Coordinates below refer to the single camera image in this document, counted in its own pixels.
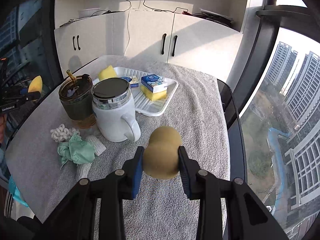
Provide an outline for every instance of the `blue plastic object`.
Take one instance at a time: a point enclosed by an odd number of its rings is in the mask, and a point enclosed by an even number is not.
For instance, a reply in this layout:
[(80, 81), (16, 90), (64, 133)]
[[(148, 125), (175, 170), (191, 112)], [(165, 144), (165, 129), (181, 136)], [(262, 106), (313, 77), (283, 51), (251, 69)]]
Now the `blue plastic object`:
[(18, 190), (16, 183), (14, 182), (12, 175), (9, 179), (9, 192), (12, 194), (12, 197), (15, 201), (18, 201), (20, 204), (28, 207), (29, 205), (23, 200), (20, 191)]
[(133, 185), (132, 185), (132, 198), (135, 199), (140, 188), (140, 182), (142, 177), (142, 154), (140, 155), (137, 168), (134, 173)]

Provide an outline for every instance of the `blue path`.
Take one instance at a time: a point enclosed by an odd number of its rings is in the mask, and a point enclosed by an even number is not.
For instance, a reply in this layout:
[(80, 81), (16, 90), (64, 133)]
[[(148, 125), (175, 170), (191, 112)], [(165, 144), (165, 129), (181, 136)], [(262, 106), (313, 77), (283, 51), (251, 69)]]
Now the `blue path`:
[(285, 201), (287, 201), (286, 195), (284, 192), (284, 186), (286, 185), (287, 178), (286, 178), (285, 164), (284, 164), (284, 161), (282, 158), (280, 144), (278, 142), (278, 135), (282, 135), (287, 138), (289, 137), (287, 133), (281, 132), (275, 128), (269, 128), (269, 130), (268, 130), (269, 147), (275, 153), (275, 158), (277, 160), (277, 164), (278, 164), (277, 167), (278, 167), (278, 171), (279, 171), (278, 177), (280, 180), (278, 194), (276, 195), (275, 210), (281, 211), (281, 209), (284, 209), (284, 208), (286, 209), (286, 207), (283, 207), (283, 202), (281, 201), (281, 198), (285, 197)]

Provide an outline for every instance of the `gray towel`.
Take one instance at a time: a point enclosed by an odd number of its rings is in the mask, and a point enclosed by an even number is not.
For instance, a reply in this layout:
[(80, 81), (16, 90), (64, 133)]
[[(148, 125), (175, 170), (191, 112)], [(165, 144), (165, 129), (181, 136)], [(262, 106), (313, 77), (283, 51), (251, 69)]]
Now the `gray towel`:
[[(88, 73), (95, 78), (110, 64), (163, 75), (177, 80), (179, 87), (163, 115), (147, 117), (136, 113), (141, 128), (137, 142), (108, 142), (95, 127), (80, 131), (83, 138), (94, 135), (107, 148), (94, 160), (88, 174), (90, 180), (102, 179), (121, 168), (125, 160), (133, 158), (139, 145), (147, 146), (151, 132), (161, 125), (179, 131), (189, 157), (197, 160), (202, 169), (229, 179), (228, 134), (214, 77), (180, 66), (120, 56), (100, 57), (75, 75)], [(57, 143), (49, 134), (61, 123), (72, 127), (58, 90), (59, 87), (31, 114), (5, 153), (14, 181), (41, 222), (77, 182), (74, 163), (66, 163), (60, 169)], [(199, 202), (189, 201), (184, 195), (179, 175), (171, 180), (157, 180), (144, 174), (137, 199), (124, 201), (127, 239), (195, 239), (198, 209)], [(225, 208), (222, 219), (225, 222)]]
[[(132, 60), (124, 62), (121, 59), (120, 62), (110, 64), (113, 67), (130, 68)], [(137, 142), (127, 140), (113, 143), (101, 134), (97, 135), (107, 150), (103, 158), (93, 162), (88, 178), (100, 179), (121, 168), (125, 160), (133, 158), (137, 146), (148, 145), (150, 134), (155, 128), (169, 125), (181, 134), (189, 158), (197, 160), (202, 169), (212, 172), (218, 178), (229, 179), (228, 134), (217, 80), (210, 75), (170, 64), (159, 68), (155, 63), (148, 62), (148, 66), (139, 70), (175, 79), (179, 87), (163, 115), (147, 117), (136, 113), (141, 129), (141, 138)], [(159, 180), (143, 173), (137, 198), (123, 201), (123, 209), (128, 240), (196, 237), (199, 201), (187, 199), (179, 174), (174, 179)], [(225, 205), (222, 205), (222, 219), (224, 228)]]

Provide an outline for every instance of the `white crocheted cloth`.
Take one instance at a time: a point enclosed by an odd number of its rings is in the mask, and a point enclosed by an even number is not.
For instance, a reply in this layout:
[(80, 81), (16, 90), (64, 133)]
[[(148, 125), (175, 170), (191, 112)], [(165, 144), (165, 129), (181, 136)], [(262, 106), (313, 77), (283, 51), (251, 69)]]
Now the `white crocheted cloth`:
[[(101, 153), (103, 153), (106, 150), (106, 147), (99, 141), (99, 139), (93, 135), (87, 136), (85, 139), (88, 143), (90, 143), (94, 149), (95, 149), (95, 155), (99, 156)], [(88, 177), (89, 170), (91, 168), (92, 163), (84, 163), (81, 165), (78, 165), (77, 168), (77, 174), (76, 174), (76, 181), (79, 181), (83, 178)]]
[(67, 142), (73, 136), (74, 133), (80, 134), (79, 130), (72, 127), (68, 129), (62, 123), (58, 128), (50, 130), (51, 138), (55, 142)]

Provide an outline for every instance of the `black cabinet handle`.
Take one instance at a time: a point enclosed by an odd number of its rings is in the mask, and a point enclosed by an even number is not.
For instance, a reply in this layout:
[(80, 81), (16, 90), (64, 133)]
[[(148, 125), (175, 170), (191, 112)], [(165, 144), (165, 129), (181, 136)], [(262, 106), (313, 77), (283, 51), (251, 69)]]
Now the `black cabinet handle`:
[(161, 54), (163, 55), (164, 54), (164, 43), (165, 43), (165, 38), (166, 38), (167, 34), (163, 34), (162, 37), (163, 37), (163, 44), (162, 44), (162, 51), (161, 51)]
[(172, 50), (172, 57), (174, 57), (174, 50), (176, 49), (177, 38), (178, 38), (178, 35), (176, 35), (176, 36), (174, 37), (174, 44), (173, 44), (173, 50)]
[(75, 47), (75, 36), (72, 37), (72, 43), (73, 43), (73, 49), (76, 50), (76, 47)]
[(81, 48), (79, 47), (79, 35), (77, 35), (77, 45), (78, 45), (78, 49), (81, 50)]

